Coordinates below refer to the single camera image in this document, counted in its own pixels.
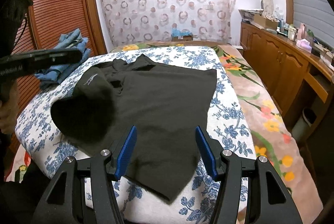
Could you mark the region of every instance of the sheer curtain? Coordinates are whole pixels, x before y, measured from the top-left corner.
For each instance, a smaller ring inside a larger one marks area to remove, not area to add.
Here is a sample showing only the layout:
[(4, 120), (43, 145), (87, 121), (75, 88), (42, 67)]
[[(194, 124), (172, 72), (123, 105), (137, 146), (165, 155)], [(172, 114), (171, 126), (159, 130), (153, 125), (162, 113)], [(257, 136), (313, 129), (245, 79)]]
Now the sheer curtain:
[(101, 0), (114, 46), (170, 41), (173, 28), (194, 39), (229, 42), (235, 0)]

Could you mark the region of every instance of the floral blanket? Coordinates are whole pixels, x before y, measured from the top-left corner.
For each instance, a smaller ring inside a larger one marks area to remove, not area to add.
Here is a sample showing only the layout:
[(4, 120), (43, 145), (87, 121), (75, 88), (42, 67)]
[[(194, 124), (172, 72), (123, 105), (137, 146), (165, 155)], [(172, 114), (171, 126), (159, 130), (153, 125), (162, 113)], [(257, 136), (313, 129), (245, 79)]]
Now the floral blanket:
[[(62, 84), (51, 87), (36, 95), (20, 114), (16, 136), (38, 167), (52, 177), (67, 156), (77, 159), (88, 156), (70, 144), (56, 125), (50, 114), (51, 105), (58, 99), (72, 94), (82, 74), (94, 64), (123, 59), (133, 62), (141, 54), (153, 61), (199, 70), (216, 69), (217, 85), (208, 111), (207, 131), (219, 140), (224, 148), (237, 155), (256, 158), (253, 140), (247, 122), (240, 108), (237, 95), (212, 48), (203, 46), (175, 46), (165, 48), (124, 47), (124, 50), (88, 59), (76, 69)], [(219, 183), (207, 175), (200, 161), (193, 178), (171, 203), (161, 200), (155, 194), (122, 177), (114, 182), (116, 200), (122, 216), (136, 223), (208, 223), (218, 194)], [(92, 207), (90, 179), (86, 179), (86, 204)], [(242, 179), (240, 206), (242, 212), (247, 204), (248, 180)]]
[[(156, 47), (154, 44), (120, 46), (112, 52), (153, 48)], [(182, 46), (193, 43), (171, 42), (170, 44)], [(236, 48), (219, 45), (214, 46), (213, 49), (237, 94), (252, 134), (256, 156), (264, 155), (270, 160), (290, 191), (303, 223), (312, 223), (323, 205), (314, 181), (299, 154), (297, 144), (287, 131), (270, 95)], [(238, 220), (242, 221), (244, 215), (245, 211), (240, 212)]]

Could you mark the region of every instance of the wastebasket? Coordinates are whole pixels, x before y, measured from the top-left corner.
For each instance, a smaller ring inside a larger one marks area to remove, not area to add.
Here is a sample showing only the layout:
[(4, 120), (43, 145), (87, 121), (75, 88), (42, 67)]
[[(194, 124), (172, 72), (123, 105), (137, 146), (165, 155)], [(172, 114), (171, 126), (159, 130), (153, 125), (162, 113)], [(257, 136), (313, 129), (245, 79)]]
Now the wastebasket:
[(303, 137), (303, 135), (307, 133), (308, 129), (315, 122), (316, 118), (317, 116), (313, 110), (305, 107), (302, 111), (302, 115), (291, 131), (292, 137), (298, 142)]

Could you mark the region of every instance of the cardboard box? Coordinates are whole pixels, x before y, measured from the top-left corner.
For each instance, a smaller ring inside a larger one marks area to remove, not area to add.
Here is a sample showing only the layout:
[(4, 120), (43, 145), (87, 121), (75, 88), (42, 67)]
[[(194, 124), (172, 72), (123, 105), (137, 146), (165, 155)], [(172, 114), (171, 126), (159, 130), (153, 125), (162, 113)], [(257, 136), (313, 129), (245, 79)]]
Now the cardboard box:
[(263, 26), (263, 28), (270, 28), (273, 30), (276, 30), (278, 27), (278, 22), (271, 21), (265, 17), (262, 17), (261, 15), (255, 14), (254, 15), (254, 22)]
[(172, 37), (172, 41), (188, 41), (188, 40), (193, 40), (193, 39), (194, 39), (193, 35)]

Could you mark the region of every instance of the black cable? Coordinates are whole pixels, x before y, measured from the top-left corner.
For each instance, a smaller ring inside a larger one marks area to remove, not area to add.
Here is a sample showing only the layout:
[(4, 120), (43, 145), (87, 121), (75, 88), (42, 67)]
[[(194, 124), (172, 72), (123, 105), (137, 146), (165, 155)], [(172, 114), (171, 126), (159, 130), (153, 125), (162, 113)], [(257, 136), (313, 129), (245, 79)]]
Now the black cable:
[(27, 19), (27, 17), (25, 16), (24, 17), (24, 19), (25, 19), (25, 24), (24, 24), (24, 27), (23, 27), (23, 30), (22, 30), (22, 33), (21, 33), (21, 35), (19, 36), (19, 38), (17, 39), (17, 41), (14, 43), (14, 47), (13, 47), (13, 49), (15, 48), (15, 46), (16, 46), (16, 44), (19, 42), (19, 40), (21, 39), (21, 37), (22, 37), (22, 35), (23, 35), (23, 33), (24, 33), (24, 30), (26, 29), (26, 27), (27, 27), (27, 24), (28, 24), (28, 19)]

